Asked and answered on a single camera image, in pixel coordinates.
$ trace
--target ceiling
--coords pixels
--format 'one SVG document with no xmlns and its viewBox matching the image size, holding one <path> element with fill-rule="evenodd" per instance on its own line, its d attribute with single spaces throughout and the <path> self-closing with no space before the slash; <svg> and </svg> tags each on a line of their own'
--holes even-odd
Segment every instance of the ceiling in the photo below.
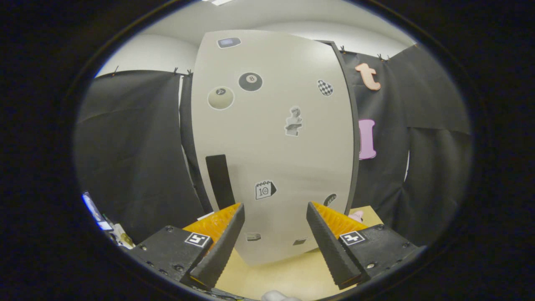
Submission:
<svg viewBox="0 0 535 301">
<path fill-rule="evenodd" d="M 199 46 L 206 32 L 296 21 L 343 24 L 412 44 L 412 39 L 402 31 L 344 0 L 233 0 L 221 6 L 199 1 L 167 16 L 142 33 L 174 37 Z"/>
</svg>

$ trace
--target calendar sticker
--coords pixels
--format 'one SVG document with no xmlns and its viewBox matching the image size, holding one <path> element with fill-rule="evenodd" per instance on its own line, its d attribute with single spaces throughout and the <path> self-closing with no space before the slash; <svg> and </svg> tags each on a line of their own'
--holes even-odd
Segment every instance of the calendar sticker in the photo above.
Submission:
<svg viewBox="0 0 535 301">
<path fill-rule="evenodd" d="M 275 194 L 277 188 L 270 180 L 265 180 L 255 185 L 255 196 L 257 200 L 268 198 Z"/>
</svg>

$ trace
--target black curtain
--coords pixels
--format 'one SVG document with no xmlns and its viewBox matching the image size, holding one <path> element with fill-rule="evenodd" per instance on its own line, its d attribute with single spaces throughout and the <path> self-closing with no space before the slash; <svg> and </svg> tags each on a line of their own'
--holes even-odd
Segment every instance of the black curtain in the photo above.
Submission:
<svg viewBox="0 0 535 301">
<path fill-rule="evenodd" d="M 212 212 L 213 209 L 212 205 L 210 205 L 210 200 L 208 199 L 206 190 L 204 189 L 201 173 L 199 171 L 195 144 L 193 142 L 192 82 L 193 74 L 183 77 L 182 93 L 180 95 L 180 134 L 182 136 L 182 146 L 184 147 L 184 152 L 186 153 L 193 186 L 197 192 L 199 200 L 201 201 L 202 208 L 207 214 Z"/>
<path fill-rule="evenodd" d="M 179 80 L 162 71 L 98 77 L 78 116 L 74 157 L 81 188 L 135 243 L 204 214 L 181 148 Z"/>
<path fill-rule="evenodd" d="M 470 173 L 472 140 L 462 96 L 420 46 L 391 59 L 342 55 L 358 117 L 375 121 L 377 155 L 360 161 L 352 207 L 371 205 L 395 231 L 417 245 L 429 244 L 453 217 Z M 355 70 L 361 63 L 375 69 L 380 90 L 364 85 Z"/>
</svg>

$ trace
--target tan table surface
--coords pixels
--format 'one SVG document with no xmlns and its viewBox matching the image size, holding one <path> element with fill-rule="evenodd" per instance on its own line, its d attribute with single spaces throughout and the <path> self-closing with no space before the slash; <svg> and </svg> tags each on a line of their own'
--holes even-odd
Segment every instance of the tan table surface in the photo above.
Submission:
<svg viewBox="0 0 535 301">
<path fill-rule="evenodd" d="M 371 206 L 353 208 L 349 212 L 358 210 L 364 212 L 363 223 L 368 227 L 383 223 Z M 256 300 L 261 300 L 262 295 L 270 290 L 278 290 L 288 297 L 303 301 L 321 299 L 344 291 L 334 284 L 319 249 L 255 267 L 246 265 L 236 250 L 233 250 L 216 288 Z"/>
</svg>

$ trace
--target checkered sticker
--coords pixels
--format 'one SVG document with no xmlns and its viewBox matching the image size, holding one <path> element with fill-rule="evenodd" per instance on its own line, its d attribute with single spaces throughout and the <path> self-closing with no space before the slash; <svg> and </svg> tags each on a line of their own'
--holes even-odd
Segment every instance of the checkered sticker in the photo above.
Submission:
<svg viewBox="0 0 535 301">
<path fill-rule="evenodd" d="M 340 237 L 342 238 L 343 242 L 348 246 L 356 244 L 356 243 L 360 243 L 360 242 L 363 242 L 363 241 L 366 240 L 357 231 L 353 231 L 353 232 L 349 232 L 349 233 L 346 233 L 346 234 L 342 234 L 342 235 L 340 235 Z"/>
<path fill-rule="evenodd" d="M 318 81 L 318 89 L 323 94 L 323 96 L 331 96 L 334 91 L 333 86 L 331 84 L 321 79 Z"/>
<path fill-rule="evenodd" d="M 186 243 L 196 245 L 198 247 L 204 247 L 210 236 L 202 235 L 192 232 L 185 240 Z"/>
</svg>

